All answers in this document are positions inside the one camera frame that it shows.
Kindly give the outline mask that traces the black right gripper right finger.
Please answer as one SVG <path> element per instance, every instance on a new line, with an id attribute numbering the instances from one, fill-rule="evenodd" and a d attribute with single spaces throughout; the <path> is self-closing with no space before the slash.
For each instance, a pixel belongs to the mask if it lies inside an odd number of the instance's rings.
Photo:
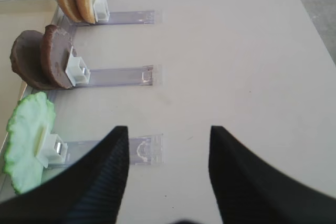
<path id="1" fill-rule="evenodd" d="M 294 180 L 212 126 L 209 177 L 223 223 L 335 223 L 335 199 Z"/>

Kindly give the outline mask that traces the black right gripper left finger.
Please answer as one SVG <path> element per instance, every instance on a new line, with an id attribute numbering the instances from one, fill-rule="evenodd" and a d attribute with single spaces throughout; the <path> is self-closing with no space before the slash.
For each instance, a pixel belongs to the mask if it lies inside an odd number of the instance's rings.
<path id="1" fill-rule="evenodd" d="M 1 204 L 1 223 L 116 223 L 129 173 L 126 126 L 41 186 Z"/>

